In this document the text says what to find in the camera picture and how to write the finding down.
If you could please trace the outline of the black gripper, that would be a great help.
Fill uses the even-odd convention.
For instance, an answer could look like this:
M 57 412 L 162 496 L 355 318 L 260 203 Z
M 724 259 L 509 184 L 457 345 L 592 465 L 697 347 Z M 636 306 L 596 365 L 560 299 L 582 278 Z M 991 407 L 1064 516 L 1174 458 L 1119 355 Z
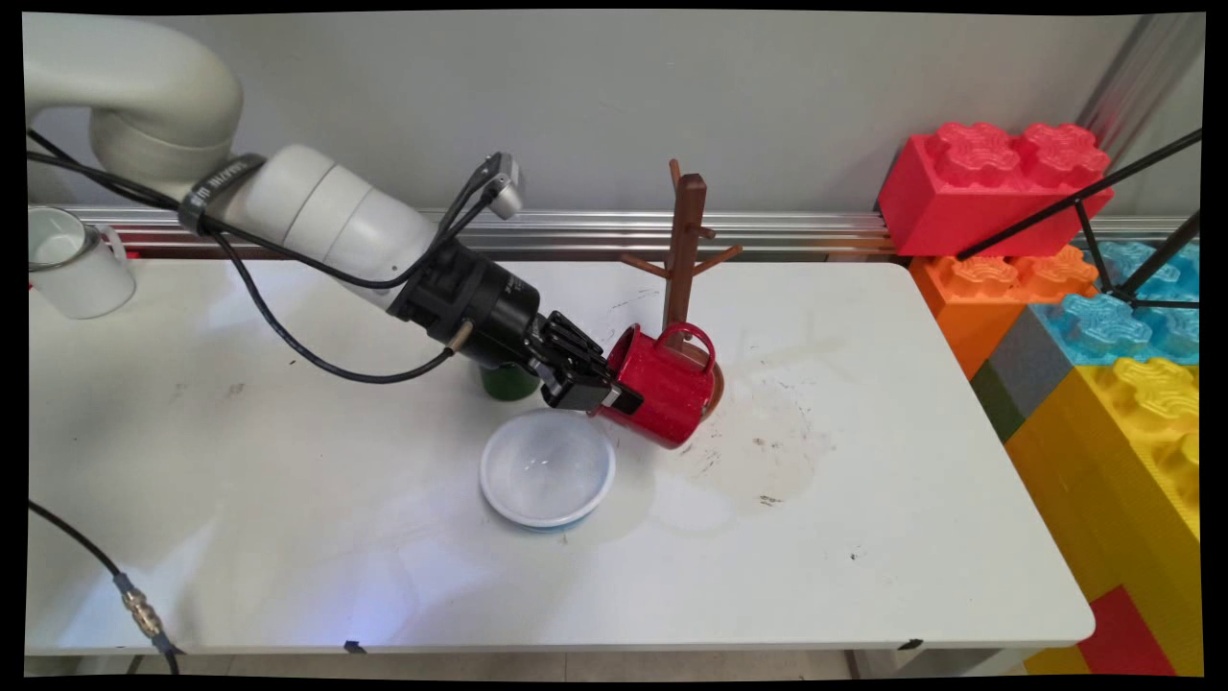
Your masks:
M 596 412 L 610 407 L 635 415 L 643 396 L 613 379 L 592 338 L 560 311 L 539 314 L 538 288 L 485 255 L 448 241 L 395 293 L 388 314 L 422 326 L 431 340 L 456 341 L 457 353 L 488 368 L 518 366 L 542 376 L 544 401 L 556 410 Z

